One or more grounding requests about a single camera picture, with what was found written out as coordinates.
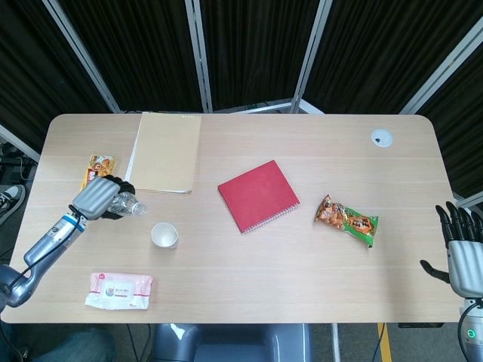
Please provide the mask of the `orange green snack bag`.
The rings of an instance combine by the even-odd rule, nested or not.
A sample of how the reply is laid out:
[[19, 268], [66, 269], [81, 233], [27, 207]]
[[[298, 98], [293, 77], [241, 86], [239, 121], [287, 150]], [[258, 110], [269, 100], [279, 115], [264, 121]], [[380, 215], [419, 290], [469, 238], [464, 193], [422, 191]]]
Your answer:
[[354, 238], [364, 241], [368, 248], [374, 246], [379, 216], [366, 216], [334, 201], [330, 195], [321, 200], [314, 216], [315, 222], [323, 222]]

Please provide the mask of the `grey aluminium screen frame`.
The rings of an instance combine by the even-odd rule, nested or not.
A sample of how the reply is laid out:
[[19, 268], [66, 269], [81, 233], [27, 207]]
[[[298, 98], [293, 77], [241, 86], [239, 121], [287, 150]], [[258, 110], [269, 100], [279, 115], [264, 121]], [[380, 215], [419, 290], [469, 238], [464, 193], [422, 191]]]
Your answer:
[[186, 7], [202, 109], [204, 113], [212, 113], [214, 109], [211, 97], [201, 3], [200, 0], [184, 0], [184, 3]]
[[40, 154], [1, 124], [0, 138], [9, 142], [12, 146], [15, 146], [17, 149], [19, 149], [23, 154], [27, 155], [29, 158], [39, 163], [41, 157]]
[[121, 108], [107, 86], [100, 70], [97, 68], [97, 65], [89, 54], [88, 49], [85, 47], [84, 42], [76, 32], [70, 19], [64, 12], [61, 4], [58, 2], [58, 0], [42, 0], [42, 4], [51, 15], [51, 18], [63, 34], [63, 37], [66, 39], [73, 53], [78, 58], [78, 61], [84, 67], [84, 70], [88, 74], [90, 80], [93, 82], [95, 88], [103, 98], [109, 110], [113, 113], [122, 113]]
[[298, 113], [299, 105], [305, 93], [306, 85], [312, 71], [312, 66], [318, 52], [318, 47], [328, 21], [332, 4], [333, 0], [319, 0], [315, 19], [312, 25], [312, 31], [306, 47], [306, 53], [303, 58], [299, 78], [291, 100], [290, 113]]
[[453, 196], [458, 207], [470, 208], [483, 203], [483, 191], [465, 198], [456, 192], [453, 192]]
[[444, 58], [434, 72], [426, 79], [412, 98], [407, 101], [401, 115], [415, 115], [435, 95], [443, 84], [483, 44], [483, 16], [461, 38], [453, 50]]

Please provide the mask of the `left black grey robot hand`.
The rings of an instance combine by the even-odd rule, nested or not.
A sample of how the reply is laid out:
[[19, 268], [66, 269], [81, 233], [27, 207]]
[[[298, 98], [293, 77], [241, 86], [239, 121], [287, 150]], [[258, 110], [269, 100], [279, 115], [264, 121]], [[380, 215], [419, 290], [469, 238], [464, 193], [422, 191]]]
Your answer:
[[136, 193], [133, 185], [117, 176], [97, 177], [73, 199], [72, 207], [87, 220], [121, 219], [122, 215], [108, 209], [123, 192]]

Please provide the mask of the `grey black sneaker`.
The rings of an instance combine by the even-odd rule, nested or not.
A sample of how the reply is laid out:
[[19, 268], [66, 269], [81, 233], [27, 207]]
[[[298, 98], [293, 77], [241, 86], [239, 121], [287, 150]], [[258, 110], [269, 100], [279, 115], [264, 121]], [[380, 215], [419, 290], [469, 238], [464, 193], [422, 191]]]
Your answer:
[[26, 197], [23, 185], [14, 185], [0, 192], [0, 225], [12, 216], [22, 205]]

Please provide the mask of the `yellow floor tape strip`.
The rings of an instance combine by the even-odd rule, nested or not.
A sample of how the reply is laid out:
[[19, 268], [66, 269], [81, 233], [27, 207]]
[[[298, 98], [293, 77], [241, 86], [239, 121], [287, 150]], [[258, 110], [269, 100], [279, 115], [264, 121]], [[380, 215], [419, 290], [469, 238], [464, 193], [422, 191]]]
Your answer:
[[377, 325], [379, 339], [373, 362], [392, 362], [392, 353], [389, 343], [389, 328], [386, 323]]

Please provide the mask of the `black curtain panel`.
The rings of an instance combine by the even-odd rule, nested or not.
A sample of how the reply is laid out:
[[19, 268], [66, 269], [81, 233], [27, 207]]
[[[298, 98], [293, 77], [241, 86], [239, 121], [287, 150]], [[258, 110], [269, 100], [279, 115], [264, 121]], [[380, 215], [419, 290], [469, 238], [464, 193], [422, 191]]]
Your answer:
[[334, 0], [303, 99], [397, 114], [483, 17], [483, 0]]
[[59, 0], [123, 111], [201, 112], [184, 0]]
[[0, 125], [40, 152], [58, 115], [107, 112], [42, 0], [0, 0]]
[[215, 110], [291, 98], [320, 0], [200, 0]]
[[433, 125], [451, 189], [483, 191], [483, 44], [418, 112]]

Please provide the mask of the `red spiral notebook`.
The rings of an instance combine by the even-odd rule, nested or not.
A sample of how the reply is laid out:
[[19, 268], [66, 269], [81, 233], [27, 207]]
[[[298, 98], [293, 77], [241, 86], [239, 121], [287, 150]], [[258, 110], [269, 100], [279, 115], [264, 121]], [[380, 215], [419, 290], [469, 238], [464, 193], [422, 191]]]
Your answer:
[[226, 181], [217, 188], [243, 235], [291, 212], [300, 204], [274, 160]]

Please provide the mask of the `blue jeans leg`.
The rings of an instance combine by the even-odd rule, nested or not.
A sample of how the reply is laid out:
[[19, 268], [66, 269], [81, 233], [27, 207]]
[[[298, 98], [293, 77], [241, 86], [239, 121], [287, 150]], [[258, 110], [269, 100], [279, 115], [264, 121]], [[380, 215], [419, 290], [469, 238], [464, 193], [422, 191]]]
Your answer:
[[112, 334], [97, 327], [18, 327], [12, 339], [17, 347], [31, 349], [29, 362], [115, 362], [117, 358]]

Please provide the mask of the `white paper cup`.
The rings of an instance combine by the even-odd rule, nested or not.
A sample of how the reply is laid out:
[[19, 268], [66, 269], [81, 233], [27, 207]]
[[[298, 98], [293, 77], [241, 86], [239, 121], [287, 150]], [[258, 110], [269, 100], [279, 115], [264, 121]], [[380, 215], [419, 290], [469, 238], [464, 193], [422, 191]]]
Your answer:
[[174, 249], [177, 247], [179, 235], [176, 228], [168, 222], [159, 222], [151, 231], [152, 243], [157, 247]]

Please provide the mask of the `transparent plastic water bottle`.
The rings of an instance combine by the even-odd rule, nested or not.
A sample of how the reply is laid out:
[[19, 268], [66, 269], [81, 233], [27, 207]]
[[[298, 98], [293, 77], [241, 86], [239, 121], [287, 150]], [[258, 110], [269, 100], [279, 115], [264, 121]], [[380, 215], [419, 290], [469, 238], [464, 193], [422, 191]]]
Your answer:
[[146, 206], [137, 200], [135, 194], [122, 192], [114, 197], [107, 211], [117, 216], [144, 216]]

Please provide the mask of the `right black grey robot hand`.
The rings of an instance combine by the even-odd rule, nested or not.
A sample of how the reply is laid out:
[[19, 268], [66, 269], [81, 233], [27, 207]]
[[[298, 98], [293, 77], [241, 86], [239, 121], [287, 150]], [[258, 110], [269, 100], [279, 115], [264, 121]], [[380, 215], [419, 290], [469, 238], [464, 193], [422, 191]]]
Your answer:
[[483, 217], [450, 201], [446, 207], [437, 205], [445, 241], [448, 270], [433, 268], [424, 259], [423, 270], [433, 278], [449, 284], [464, 299], [483, 299]]

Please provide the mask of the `yellow snack box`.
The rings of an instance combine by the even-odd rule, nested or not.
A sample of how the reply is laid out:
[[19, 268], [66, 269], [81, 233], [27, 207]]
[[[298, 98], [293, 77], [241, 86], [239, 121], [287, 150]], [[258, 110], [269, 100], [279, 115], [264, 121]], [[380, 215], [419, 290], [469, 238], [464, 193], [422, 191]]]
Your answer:
[[82, 191], [88, 185], [88, 183], [97, 177], [113, 175], [114, 168], [115, 159], [112, 156], [92, 155], [87, 165], [80, 190]]

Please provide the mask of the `brown kraft paper folder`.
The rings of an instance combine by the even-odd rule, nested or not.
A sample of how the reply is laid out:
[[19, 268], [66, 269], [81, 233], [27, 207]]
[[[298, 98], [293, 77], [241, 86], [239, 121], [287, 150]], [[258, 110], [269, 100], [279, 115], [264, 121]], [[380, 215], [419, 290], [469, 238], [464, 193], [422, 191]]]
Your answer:
[[130, 183], [136, 190], [191, 190], [202, 117], [144, 112]]

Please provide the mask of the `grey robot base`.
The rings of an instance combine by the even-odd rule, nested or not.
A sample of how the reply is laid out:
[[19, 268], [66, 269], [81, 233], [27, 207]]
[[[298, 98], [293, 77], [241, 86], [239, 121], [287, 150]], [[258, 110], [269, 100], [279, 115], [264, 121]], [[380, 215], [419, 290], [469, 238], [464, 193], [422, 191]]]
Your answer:
[[312, 362], [308, 324], [155, 326], [149, 362]]

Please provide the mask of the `grey metal table leg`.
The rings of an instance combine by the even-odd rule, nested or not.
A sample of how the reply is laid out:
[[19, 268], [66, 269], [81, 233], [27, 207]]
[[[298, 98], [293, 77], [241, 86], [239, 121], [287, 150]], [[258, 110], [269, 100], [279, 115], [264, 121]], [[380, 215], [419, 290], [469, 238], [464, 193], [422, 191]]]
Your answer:
[[331, 324], [331, 345], [332, 345], [333, 362], [341, 362], [340, 339], [339, 339], [339, 331], [338, 331], [337, 323]]

